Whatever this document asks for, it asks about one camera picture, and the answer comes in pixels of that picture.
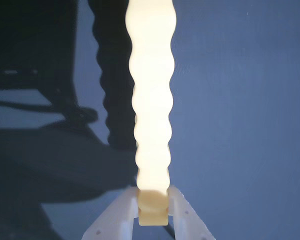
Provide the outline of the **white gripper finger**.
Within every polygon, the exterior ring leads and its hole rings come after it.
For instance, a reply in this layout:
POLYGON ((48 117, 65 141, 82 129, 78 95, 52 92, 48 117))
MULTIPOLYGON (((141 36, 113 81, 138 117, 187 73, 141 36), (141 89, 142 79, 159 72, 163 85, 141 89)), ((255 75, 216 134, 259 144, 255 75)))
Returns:
POLYGON ((83 234, 82 240, 132 240, 138 217, 137 187, 127 188, 83 234))
POLYGON ((177 187, 171 185, 168 188, 168 196, 168 214, 173 219, 176 240, 215 240, 205 223, 177 187))

